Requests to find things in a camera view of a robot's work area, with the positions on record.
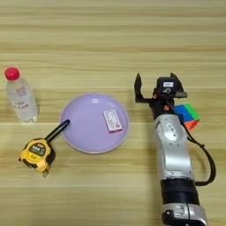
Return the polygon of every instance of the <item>rubik's cube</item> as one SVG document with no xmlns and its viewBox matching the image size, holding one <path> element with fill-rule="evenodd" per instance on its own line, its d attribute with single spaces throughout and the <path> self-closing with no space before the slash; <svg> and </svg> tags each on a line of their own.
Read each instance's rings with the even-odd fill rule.
<svg viewBox="0 0 226 226">
<path fill-rule="evenodd" d="M 177 105 L 174 110 L 183 117 L 188 130 L 194 128 L 200 121 L 200 115 L 189 103 Z"/>
</svg>

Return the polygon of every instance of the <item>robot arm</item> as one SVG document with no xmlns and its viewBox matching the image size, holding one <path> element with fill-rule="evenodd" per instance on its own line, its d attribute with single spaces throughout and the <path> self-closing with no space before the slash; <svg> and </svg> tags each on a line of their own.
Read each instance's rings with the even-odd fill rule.
<svg viewBox="0 0 226 226">
<path fill-rule="evenodd" d="M 171 114 L 158 116 L 154 125 L 164 225 L 208 226 L 195 188 L 184 127 Z"/>
<path fill-rule="evenodd" d="M 141 77 L 134 85 L 136 102 L 149 103 L 154 116 L 155 144 L 162 188 L 162 222 L 169 226 L 208 226 L 200 205 L 190 155 L 186 149 L 187 130 L 175 114 L 174 99 L 187 97 L 176 75 L 157 80 L 153 98 L 140 92 Z"/>
</svg>

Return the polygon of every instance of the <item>purple plate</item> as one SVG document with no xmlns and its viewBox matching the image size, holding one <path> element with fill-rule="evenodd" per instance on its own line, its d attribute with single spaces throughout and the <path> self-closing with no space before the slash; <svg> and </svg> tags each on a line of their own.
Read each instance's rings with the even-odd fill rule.
<svg viewBox="0 0 226 226">
<path fill-rule="evenodd" d="M 114 109 L 123 127 L 120 132 L 109 133 L 103 111 Z M 129 129 L 129 117 L 125 108 L 104 94 L 85 94 L 73 99 L 64 108 L 61 123 L 71 123 L 63 131 L 66 141 L 79 151 L 100 154 L 118 147 Z"/>
</svg>

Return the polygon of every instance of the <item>bottle cap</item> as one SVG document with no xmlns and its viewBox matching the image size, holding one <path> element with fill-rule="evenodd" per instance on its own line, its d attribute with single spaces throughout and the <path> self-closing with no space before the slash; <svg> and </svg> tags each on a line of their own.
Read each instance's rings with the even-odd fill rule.
<svg viewBox="0 0 226 226">
<path fill-rule="evenodd" d="M 10 67 L 5 70 L 4 75 L 8 80 L 13 81 L 19 78 L 19 70 L 15 67 Z"/>
</svg>

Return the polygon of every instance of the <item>wooden table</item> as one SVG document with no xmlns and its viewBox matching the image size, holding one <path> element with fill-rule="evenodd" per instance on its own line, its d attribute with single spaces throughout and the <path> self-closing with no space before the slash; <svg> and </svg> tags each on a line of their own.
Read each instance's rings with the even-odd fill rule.
<svg viewBox="0 0 226 226">
<path fill-rule="evenodd" d="M 135 104 L 133 82 L 150 95 L 160 76 L 174 72 L 200 113 L 192 133 L 206 143 L 217 179 L 200 187 L 209 224 L 226 223 L 226 1 L 2 0 L 0 1 L 1 225 L 161 225 L 153 118 Z M 40 107 L 24 126 L 5 94 L 4 69 L 17 66 Z M 58 125 L 65 104 L 88 93 L 108 94 L 128 110 L 131 130 L 118 149 L 82 154 L 62 137 L 47 178 L 18 162 L 23 146 Z M 209 174 L 201 150 L 190 146 L 197 179 Z"/>
</svg>

